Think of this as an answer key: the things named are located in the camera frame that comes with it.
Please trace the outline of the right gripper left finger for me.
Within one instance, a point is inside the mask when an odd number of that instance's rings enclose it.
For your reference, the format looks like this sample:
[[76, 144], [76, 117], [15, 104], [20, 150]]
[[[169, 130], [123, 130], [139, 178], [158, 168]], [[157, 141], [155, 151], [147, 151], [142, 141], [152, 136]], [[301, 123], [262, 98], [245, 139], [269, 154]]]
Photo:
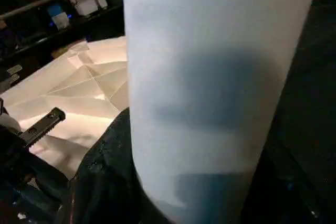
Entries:
[[124, 109], [86, 153], [55, 223], [157, 223], [132, 157], [130, 110]]

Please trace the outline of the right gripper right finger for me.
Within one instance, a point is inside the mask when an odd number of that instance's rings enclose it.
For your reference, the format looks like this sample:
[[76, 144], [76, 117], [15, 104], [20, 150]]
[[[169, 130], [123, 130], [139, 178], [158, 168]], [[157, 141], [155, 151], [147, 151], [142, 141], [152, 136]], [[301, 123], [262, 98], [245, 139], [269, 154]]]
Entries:
[[335, 223], [335, 211], [282, 149], [262, 151], [241, 213], [242, 223]]

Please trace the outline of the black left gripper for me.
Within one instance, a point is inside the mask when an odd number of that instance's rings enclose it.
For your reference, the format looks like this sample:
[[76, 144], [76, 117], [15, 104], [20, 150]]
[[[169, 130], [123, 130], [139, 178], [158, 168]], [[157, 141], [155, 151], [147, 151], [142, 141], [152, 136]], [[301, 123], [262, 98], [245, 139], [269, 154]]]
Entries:
[[22, 132], [1, 110], [1, 220], [55, 219], [68, 179], [29, 149], [65, 118], [53, 108]]

